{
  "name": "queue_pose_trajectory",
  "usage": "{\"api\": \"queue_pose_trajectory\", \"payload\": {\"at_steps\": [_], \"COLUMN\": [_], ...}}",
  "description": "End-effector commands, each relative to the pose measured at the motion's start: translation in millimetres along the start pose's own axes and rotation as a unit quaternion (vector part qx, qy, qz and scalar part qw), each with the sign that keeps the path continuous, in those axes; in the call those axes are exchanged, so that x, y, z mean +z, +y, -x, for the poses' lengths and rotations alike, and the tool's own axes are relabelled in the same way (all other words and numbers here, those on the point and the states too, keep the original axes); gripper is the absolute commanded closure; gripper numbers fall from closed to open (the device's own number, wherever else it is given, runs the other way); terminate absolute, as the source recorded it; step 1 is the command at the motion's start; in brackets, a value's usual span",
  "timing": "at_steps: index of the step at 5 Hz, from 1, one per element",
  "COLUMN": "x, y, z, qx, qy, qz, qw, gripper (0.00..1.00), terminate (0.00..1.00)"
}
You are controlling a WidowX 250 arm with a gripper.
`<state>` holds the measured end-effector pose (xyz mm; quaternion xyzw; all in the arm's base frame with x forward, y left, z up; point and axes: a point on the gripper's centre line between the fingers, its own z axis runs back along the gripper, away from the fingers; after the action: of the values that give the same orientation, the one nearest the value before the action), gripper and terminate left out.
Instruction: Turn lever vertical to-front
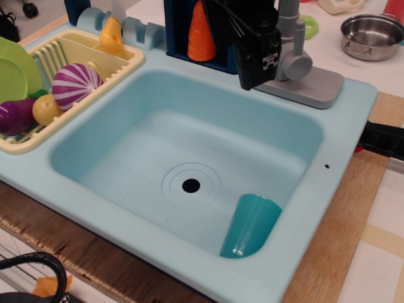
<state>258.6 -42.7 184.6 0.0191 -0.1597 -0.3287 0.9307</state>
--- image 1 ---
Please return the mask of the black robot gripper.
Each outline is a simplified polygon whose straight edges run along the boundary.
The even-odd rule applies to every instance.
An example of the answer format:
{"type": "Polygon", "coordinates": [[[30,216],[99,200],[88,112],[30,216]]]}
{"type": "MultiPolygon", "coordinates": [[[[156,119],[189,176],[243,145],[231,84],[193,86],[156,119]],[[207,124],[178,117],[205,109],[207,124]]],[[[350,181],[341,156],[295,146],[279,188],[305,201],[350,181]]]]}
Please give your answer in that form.
{"type": "Polygon", "coordinates": [[[233,45],[241,88],[275,79],[282,51],[274,1],[203,1],[215,47],[233,45]]]}

